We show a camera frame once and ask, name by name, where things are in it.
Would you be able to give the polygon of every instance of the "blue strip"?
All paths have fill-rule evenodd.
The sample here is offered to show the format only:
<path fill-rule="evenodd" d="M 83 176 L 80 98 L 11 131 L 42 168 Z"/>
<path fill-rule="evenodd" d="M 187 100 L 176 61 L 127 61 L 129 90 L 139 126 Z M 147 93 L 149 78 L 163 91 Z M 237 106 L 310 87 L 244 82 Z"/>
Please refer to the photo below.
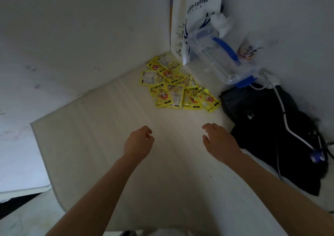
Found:
<path fill-rule="evenodd" d="M 212 40 L 215 41 L 217 44 L 219 44 L 227 52 L 227 54 L 231 57 L 231 59 L 233 59 L 233 61 L 235 62 L 239 61 L 238 56 L 233 51 L 233 49 L 227 43 L 225 43 L 222 39 L 218 37 L 214 37 L 212 38 Z"/>
<path fill-rule="evenodd" d="M 242 87 L 247 87 L 249 84 L 252 84 L 253 82 L 255 82 L 257 78 L 253 77 L 252 75 L 241 80 L 238 83 L 235 83 L 234 86 L 236 86 L 237 88 L 242 88 Z"/>

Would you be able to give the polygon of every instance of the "blue handle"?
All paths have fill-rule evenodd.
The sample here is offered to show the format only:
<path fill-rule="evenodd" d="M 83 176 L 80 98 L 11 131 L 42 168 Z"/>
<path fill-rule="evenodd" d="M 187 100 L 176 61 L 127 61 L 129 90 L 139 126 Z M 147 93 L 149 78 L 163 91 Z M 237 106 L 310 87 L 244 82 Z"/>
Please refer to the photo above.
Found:
<path fill-rule="evenodd" d="M 233 61 L 235 62 L 239 61 L 238 56 L 233 51 L 233 49 L 227 43 L 225 43 L 222 39 L 218 37 L 214 37 L 212 38 L 212 40 L 215 41 L 217 44 L 219 44 L 227 52 L 227 54 L 231 57 L 231 59 L 233 59 Z"/>

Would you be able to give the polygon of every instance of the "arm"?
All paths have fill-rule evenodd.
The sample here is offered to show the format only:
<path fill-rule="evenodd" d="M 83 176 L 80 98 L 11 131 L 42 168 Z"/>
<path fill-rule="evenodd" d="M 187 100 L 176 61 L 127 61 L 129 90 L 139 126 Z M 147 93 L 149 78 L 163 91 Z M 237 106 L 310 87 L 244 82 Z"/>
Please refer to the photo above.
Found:
<path fill-rule="evenodd" d="M 208 137 L 203 136 L 207 151 L 252 188 L 287 234 L 334 234 L 334 218 L 329 213 L 244 154 L 234 137 L 223 127 L 205 124 L 203 129 L 208 133 Z"/>
<path fill-rule="evenodd" d="M 130 175 L 150 152 L 154 138 L 147 126 L 132 132 L 124 155 L 46 234 L 103 235 Z"/>

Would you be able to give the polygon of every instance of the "forearm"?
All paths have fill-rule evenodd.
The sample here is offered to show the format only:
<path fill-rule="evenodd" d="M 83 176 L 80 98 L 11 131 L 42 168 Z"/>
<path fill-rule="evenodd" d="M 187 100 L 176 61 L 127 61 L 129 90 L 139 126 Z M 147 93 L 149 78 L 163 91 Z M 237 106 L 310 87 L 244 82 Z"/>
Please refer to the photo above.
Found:
<path fill-rule="evenodd" d="M 123 156 L 48 232 L 53 235 L 102 235 L 140 160 Z"/>
<path fill-rule="evenodd" d="M 334 232 L 334 219 L 329 213 L 265 170 L 250 156 L 242 154 L 228 166 L 253 189 L 290 236 L 329 235 Z"/>

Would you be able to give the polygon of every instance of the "left hand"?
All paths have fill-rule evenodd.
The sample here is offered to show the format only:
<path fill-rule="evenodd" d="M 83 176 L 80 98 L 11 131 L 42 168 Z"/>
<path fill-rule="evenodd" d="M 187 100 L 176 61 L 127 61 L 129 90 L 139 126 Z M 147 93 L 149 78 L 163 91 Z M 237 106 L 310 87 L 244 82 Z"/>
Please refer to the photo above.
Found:
<path fill-rule="evenodd" d="M 124 155 L 136 157 L 142 161 L 150 153 L 154 142 L 154 137 L 151 136 L 152 130 L 146 125 L 142 128 L 131 132 L 130 137 L 124 144 Z"/>

